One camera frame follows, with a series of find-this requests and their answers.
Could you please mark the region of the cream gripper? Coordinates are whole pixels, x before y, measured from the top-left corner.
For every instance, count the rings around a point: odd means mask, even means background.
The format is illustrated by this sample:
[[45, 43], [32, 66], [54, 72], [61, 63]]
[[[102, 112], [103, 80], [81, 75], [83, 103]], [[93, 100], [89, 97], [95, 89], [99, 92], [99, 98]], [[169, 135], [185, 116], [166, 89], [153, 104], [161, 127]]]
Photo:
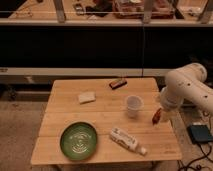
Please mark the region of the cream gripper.
[[166, 110], [164, 108], [159, 108], [152, 117], [152, 124], [157, 124], [159, 121], [168, 122], [173, 116], [173, 110]]

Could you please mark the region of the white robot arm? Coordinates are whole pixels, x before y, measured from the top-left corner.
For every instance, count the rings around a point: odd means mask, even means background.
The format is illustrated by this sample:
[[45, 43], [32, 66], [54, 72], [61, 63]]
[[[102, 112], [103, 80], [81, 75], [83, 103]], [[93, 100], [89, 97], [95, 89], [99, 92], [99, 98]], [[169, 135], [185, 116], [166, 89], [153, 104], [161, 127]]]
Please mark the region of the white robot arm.
[[170, 70], [165, 75], [165, 87], [159, 94], [161, 107], [152, 117], [152, 124], [166, 122], [164, 116], [188, 100], [199, 109], [213, 114], [213, 89], [204, 84], [207, 70], [200, 63], [191, 63]]

